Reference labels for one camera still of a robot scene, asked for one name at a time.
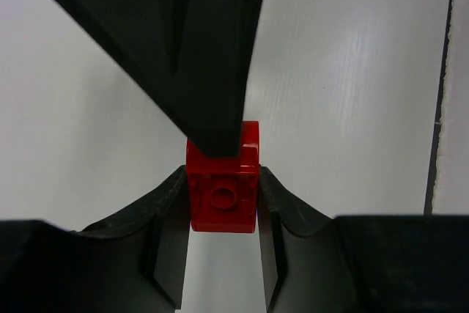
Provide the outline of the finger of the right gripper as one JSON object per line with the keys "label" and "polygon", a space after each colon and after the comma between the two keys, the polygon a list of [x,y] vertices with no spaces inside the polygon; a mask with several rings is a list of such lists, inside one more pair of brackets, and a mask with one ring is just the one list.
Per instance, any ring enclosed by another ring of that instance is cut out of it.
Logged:
{"label": "finger of the right gripper", "polygon": [[209,157],[240,149],[262,0],[55,0]]}

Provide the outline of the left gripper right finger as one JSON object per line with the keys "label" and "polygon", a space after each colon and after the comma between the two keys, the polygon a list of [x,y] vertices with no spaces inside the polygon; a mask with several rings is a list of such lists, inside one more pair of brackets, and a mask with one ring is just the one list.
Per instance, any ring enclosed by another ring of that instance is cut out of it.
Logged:
{"label": "left gripper right finger", "polygon": [[466,312],[467,216],[329,218],[259,174],[269,312]]}

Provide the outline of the red round lego plate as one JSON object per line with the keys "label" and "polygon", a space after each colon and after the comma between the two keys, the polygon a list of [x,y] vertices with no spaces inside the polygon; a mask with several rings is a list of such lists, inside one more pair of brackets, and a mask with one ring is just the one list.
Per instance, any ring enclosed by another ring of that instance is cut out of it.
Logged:
{"label": "red round lego plate", "polygon": [[196,232],[252,233],[259,181],[259,123],[242,123],[239,155],[209,158],[186,144],[191,227]]}

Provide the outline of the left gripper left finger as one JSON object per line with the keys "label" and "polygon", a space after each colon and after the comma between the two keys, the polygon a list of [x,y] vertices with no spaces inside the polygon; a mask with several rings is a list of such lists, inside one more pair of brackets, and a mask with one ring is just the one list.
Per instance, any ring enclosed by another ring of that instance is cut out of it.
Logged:
{"label": "left gripper left finger", "polygon": [[174,312],[188,253],[188,184],[156,189],[84,230],[1,223],[3,312]]}

